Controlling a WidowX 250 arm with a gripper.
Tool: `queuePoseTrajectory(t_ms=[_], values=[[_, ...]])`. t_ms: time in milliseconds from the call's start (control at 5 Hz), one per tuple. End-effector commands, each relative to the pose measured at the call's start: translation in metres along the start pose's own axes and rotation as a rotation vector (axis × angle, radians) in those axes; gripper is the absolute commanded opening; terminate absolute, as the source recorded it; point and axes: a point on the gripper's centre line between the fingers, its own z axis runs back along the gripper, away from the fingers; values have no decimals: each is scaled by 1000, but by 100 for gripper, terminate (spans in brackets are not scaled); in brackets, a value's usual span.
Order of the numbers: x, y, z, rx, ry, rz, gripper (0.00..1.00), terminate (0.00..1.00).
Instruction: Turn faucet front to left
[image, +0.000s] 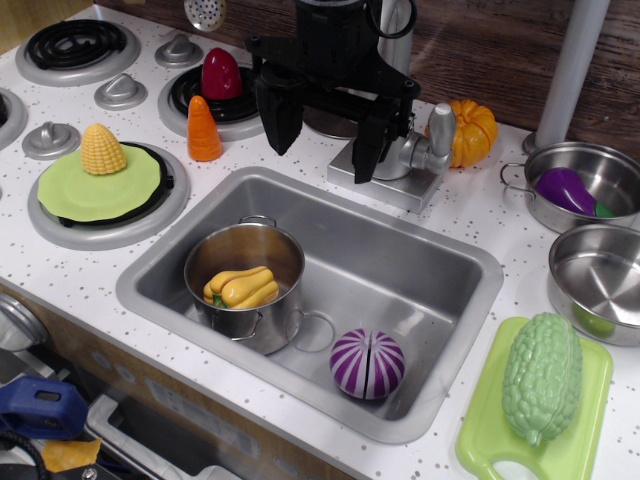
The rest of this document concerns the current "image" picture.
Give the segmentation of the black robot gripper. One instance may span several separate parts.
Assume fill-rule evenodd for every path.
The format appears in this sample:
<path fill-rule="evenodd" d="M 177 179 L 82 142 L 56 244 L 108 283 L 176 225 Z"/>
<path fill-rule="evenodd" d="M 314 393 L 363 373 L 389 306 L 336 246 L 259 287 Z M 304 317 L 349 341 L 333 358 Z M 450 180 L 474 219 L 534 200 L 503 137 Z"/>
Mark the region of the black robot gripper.
<path fill-rule="evenodd" d="M 302 128 L 307 107 L 354 121 L 354 183 L 369 182 L 376 166 L 410 125 L 420 87 L 385 61 L 382 40 L 407 38 L 417 6 L 391 26 L 381 1 L 298 1 L 290 37 L 254 35 L 245 41 L 254 70 L 260 118 L 271 148 L 284 155 Z"/>

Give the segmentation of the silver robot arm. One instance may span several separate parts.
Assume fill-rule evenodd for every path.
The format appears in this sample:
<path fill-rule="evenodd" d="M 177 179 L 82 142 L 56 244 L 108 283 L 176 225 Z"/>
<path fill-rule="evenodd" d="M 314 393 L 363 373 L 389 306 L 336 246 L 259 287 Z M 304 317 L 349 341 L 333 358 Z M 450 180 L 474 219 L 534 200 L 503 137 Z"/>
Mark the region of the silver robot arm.
<path fill-rule="evenodd" d="M 417 20 L 413 1 L 298 1 L 292 37 L 252 36 L 258 112 L 273 150 L 300 134 L 306 108 L 357 125 L 352 165 L 372 180 L 392 144 L 410 132 L 420 86 L 406 74 Z"/>

